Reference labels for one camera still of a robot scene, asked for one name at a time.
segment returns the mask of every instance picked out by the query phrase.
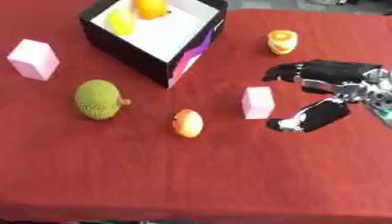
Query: toy fruit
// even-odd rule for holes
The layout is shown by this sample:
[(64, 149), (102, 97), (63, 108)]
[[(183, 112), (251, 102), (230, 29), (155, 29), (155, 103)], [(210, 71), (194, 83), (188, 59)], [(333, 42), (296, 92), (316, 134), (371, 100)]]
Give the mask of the toy fruit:
[(90, 80), (76, 90), (75, 102), (84, 115), (95, 120), (113, 117), (122, 105), (129, 105), (115, 85), (106, 80)]
[(277, 55), (292, 52), (298, 44), (298, 35), (294, 31), (271, 31), (268, 38), (270, 50)]
[(116, 35), (131, 34), (135, 30), (135, 15), (126, 8), (112, 10), (108, 22)]
[(198, 112), (183, 109), (174, 117), (173, 127), (183, 137), (196, 137), (203, 130), (203, 119)]
[(141, 18), (159, 18), (168, 11), (165, 0), (136, 0), (135, 3)]

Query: black glove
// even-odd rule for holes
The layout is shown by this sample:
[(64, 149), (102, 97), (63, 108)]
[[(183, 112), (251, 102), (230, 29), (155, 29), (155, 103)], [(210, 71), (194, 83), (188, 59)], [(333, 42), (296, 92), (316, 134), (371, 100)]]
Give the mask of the black glove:
[(262, 80), (294, 82), (294, 77), (300, 76), (303, 79), (323, 81), (333, 85), (341, 85), (343, 82), (360, 83), (364, 80), (363, 74), (375, 68), (382, 68), (382, 65), (315, 59), (273, 66)]
[(310, 132), (349, 114), (350, 110), (342, 100), (328, 98), (301, 109), (291, 119), (272, 118), (267, 121), (267, 126), (279, 131)]

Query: pink cube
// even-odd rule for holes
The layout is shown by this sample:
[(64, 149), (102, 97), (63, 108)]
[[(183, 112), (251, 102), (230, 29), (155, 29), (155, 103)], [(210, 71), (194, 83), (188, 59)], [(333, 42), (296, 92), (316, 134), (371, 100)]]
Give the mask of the pink cube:
[(48, 44), (29, 39), (22, 40), (7, 59), (22, 76), (39, 81), (47, 81), (60, 63)]
[(275, 107), (269, 87), (248, 87), (242, 98), (246, 119), (266, 119)]

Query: box side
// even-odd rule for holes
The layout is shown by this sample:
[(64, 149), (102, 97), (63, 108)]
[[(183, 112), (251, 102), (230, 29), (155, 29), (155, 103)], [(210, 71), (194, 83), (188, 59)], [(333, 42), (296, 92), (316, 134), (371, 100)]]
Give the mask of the box side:
[(129, 44), (127, 41), (104, 30), (98, 25), (91, 23), (90, 20), (92, 18), (105, 11), (111, 4), (117, 1), (101, 0), (80, 14), (80, 23), (87, 40), (93, 46), (100, 48), (140, 73), (150, 77), (165, 88), (168, 88), (166, 63)]
[(56, 54), (54, 54), (52, 49), (49, 49), (49, 51), (46, 53), (46, 56), (43, 57), (39, 64), (36, 65), (36, 69), (39, 71), (44, 80), (48, 80), (59, 64), (60, 61)]
[(275, 107), (270, 87), (248, 87), (248, 95), (255, 108)]
[(243, 114), (245, 115), (245, 118), (247, 118), (248, 113), (251, 110), (248, 90), (245, 90), (245, 93), (244, 93), (242, 100), (241, 100), (241, 105), (242, 105)]
[(267, 119), (272, 110), (269, 109), (260, 109), (260, 108), (253, 108), (246, 112), (245, 119), (247, 120), (255, 120), (255, 119)]
[(39, 73), (37, 68), (32, 64), (23, 61), (13, 60), (13, 59), (10, 60), (10, 63), (20, 73), (20, 75), (26, 78), (30, 78), (38, 81), (46, 80), (46, 77), (43, 77)]
[(167, 77), (169, 88), (177, 83), (187, 68), (195, 62), (223, 31), (226, 23), (228, 3), (224, 0), (206, 0), (202, 2), (208, 5), (213, 4), (211, 6), (218, 7), (219, 12), (168, 64)]
[(208, 4), (209, 6), (212, 6), (219, 11), (228, 8), (228, 2), (225, 0), (198, 0), (198, 1), (204, 4)]

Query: fruit stem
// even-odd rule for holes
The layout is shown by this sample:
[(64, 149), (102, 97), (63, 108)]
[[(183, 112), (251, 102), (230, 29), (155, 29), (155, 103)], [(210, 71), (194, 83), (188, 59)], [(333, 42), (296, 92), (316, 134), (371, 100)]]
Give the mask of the fruit stem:
[(119, 105), (130, 105), (132, 103), (132, 101), (130, 99), (119, 99), (118, 100), (118, 104)]

